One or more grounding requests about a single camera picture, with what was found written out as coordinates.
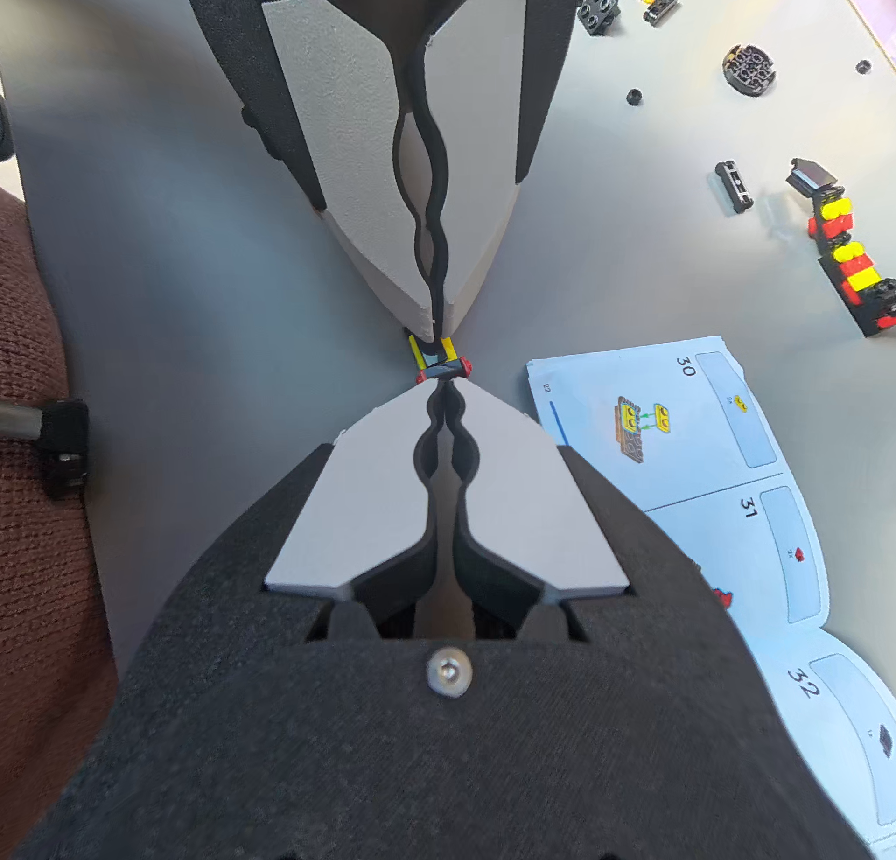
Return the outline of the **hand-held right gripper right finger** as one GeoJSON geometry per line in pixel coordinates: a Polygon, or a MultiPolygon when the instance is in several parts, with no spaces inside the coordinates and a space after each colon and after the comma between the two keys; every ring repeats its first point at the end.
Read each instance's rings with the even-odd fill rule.
{"type": "Polygon", "coordinates": [[[470,381],[446,385],[461,480],[454,570],[476,605],[616,596],[630,581],[554,440],[470,381]]]}

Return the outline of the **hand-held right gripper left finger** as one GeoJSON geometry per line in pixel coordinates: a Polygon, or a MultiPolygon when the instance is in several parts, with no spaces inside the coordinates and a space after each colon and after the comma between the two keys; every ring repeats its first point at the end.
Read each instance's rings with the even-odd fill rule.
{"type": "Polygon", "coordinates": [[[336,439],[266,588],[339,601],[418,601],[428,592],[441,388],[425,381],[336,439]]]}

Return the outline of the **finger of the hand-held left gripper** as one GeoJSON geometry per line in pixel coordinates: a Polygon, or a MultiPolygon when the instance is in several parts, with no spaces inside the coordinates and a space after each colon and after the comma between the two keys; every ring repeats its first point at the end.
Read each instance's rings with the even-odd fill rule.
{"type": "Polygon", "coordinates": [[[322,219],[389,311],[432,340],[417,221],[395,171],[399,97],[387,46],[328,0],[262,10],[322,190],[322,219]]]}
{"type": "Polygon", "coordinates": [[[442,334],[483,286],[519,195],[516,182],[527,0],[464,0],[423,54],[427,102],[446,151],[442,334]]]}

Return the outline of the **small yellow red black brick assembly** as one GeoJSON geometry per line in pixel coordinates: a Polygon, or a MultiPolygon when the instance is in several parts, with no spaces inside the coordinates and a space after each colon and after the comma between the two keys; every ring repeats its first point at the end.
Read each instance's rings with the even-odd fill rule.
{"type": "Polygon", "coordinates": [[[452,339],[425,341],[409,330],[407,336],[419,368],[416,384],[429,380],[450,380],[455,377],[469,378],[472,364],[466,357],[458,355],[452,339]]]}

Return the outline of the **blue instruction booklet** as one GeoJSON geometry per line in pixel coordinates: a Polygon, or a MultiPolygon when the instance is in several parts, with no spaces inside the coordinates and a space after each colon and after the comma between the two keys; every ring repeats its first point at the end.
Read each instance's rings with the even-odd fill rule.
{"type": "Polygon", "coordinates": [[[541,358],[543,428],[700,568],[813,775],[876,858],[895,853],[894,696],[823,629],[830,589],[805,500],[721,337],[541,358]]]}

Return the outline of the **long black toy brick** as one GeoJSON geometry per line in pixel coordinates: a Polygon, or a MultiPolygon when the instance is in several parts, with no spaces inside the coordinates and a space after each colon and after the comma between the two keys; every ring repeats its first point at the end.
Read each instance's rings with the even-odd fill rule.
{"type": "Polygon", "coordinates": [[[718,162],[714,167],[714,172],[721,180],[735,214],[743,214],[755,205],[755,200],[747,189],[734,160],[718,162]]]}

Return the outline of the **round black toy brick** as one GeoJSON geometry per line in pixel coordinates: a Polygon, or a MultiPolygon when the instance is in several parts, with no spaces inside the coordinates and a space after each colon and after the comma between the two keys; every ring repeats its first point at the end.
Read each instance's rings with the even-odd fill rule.
{"type": "Polygon", "coordinates": [[[775,82],[777,73],[773,60],[762,49],[753,45],[736,45],[722,61],[725,80],[738,93],[758,98],[775,82]]]}

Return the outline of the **black clip with metal rod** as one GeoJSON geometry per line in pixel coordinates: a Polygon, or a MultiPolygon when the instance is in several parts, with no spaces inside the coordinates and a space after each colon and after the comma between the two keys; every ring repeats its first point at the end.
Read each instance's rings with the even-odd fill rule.
{"type": "Polygon", "coordinates": [[[90,414],[76,398],[41,406],[1,402],[1,437],[31,445],[46,496],[81,496],[87,479],[90,414]]]}

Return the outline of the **person's brown sweater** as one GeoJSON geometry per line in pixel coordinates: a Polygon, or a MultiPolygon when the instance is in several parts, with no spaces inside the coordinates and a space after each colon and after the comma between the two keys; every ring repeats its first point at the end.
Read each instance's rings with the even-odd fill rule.
{"type": "MultiPolygon", "coordinates": [[[[1,399],[41,406],[69,383],[27,208],[1,192],[1,399]]],[[[1,853],[58,799],[118,687],[84,503],[53,501],[31,444],[1,446],[1,853]]]]}

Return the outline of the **red yellow black brick leg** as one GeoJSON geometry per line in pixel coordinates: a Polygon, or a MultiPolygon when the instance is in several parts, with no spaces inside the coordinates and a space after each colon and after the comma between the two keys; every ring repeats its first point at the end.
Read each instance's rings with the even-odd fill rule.
{"type": "Polygon", "coordinates": [[[882,276],[865,246],[853,237],[853,204],[837,178],[812,160],[794,158],[788,184],[807,198],[806,231],[818,262],[853,321],[870,338],[895,327],[895,280],[882,276]]]}

